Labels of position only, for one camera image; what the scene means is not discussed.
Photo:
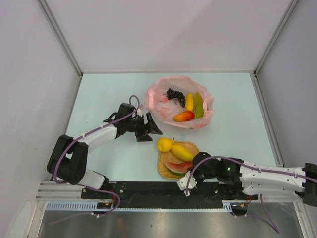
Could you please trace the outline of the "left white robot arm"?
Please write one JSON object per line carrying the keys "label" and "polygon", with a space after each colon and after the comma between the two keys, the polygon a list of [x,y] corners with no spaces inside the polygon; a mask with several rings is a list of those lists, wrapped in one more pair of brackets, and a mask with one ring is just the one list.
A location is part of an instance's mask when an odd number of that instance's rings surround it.
{"label": "left white robot arm", "polygon": [[53,179],[59,178],[58,182],[90,187],[94,195],[104,198],[109,194],[108,178],[87,168],[88,154],[127,132],[133,133],[137,142],[151,142],[150,134],[163,134],[151,113],[143,116],[132,104],[122,103],[99,127],[77,138],[60,136],[49,158],[47,172]]}

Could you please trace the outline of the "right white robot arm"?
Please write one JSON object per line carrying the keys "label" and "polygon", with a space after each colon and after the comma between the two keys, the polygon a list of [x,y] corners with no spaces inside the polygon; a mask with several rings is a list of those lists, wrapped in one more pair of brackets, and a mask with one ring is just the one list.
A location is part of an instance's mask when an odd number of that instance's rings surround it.
{"label": "right white robot arm", "polygon": [[189,180],[199,184],[207,179],[227,184],[234,199],[243,195],[299,197],[306,205],[317,205],[317,166],[312,163],[296,168],[272,167],[200,152],[193,159]]}

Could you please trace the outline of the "yellow fake pear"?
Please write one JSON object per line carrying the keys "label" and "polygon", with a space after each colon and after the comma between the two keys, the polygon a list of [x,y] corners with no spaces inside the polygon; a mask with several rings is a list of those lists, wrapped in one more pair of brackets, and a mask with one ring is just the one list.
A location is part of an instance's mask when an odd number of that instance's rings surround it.
{"label": "yellow fake pear", "polygon": [[157,147],[160,152],[169,152],[172,149],[174,140],[166,137],[162,137],[158,140]]}

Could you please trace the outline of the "yellow fake mango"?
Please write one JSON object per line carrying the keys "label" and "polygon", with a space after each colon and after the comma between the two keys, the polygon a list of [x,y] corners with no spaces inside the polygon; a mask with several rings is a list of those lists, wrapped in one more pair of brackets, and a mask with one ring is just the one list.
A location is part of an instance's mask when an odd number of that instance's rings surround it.
{"label": "yellow fake mango", "polygon": [[171,151],[176,158],[183,162],[193,161],[194,155],[182,145],[173,144]]}

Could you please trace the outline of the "fake watermelon slice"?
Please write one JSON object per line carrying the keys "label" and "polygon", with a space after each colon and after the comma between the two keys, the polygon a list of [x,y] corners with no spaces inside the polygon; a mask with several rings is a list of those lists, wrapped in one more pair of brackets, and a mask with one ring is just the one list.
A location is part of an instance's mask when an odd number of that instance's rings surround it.
{"label": "fake watermelon slice", "polygon": [[165,162],[165,166],[172,174],[183,176],[193,167],[193,163],[191,161],[180,164]]}

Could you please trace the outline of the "red-orange fake mango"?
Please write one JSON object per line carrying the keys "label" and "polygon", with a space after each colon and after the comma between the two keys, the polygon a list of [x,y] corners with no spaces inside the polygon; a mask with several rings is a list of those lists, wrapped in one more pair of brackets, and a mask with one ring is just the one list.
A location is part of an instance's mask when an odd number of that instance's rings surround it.
{"label": "red-orange fake mango", "polygon": [[175,122],[187,122],[193,120],[195,117],[192,111],[183,111],[173,117]]}

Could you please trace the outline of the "pink plastic bag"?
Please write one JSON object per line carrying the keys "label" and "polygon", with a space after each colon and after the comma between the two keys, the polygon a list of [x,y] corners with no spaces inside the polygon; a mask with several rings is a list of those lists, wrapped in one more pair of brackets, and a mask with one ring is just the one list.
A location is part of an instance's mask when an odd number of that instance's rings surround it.
{"label": "pink plastic bag", "polygon": [[[176,100],[167,98],[168,89],[177,90],[184,95],[198,92],[203,99],[204,115],[187,122],[174,121],[173,117],[185,111],[185,108]],[[148,88],[143,99],[143,106],[160,121],[186,129],[199,129],[208,125],[214,115],[213,103],[213,95],[204,86],[187,76],[169,76],[160,79]]]}

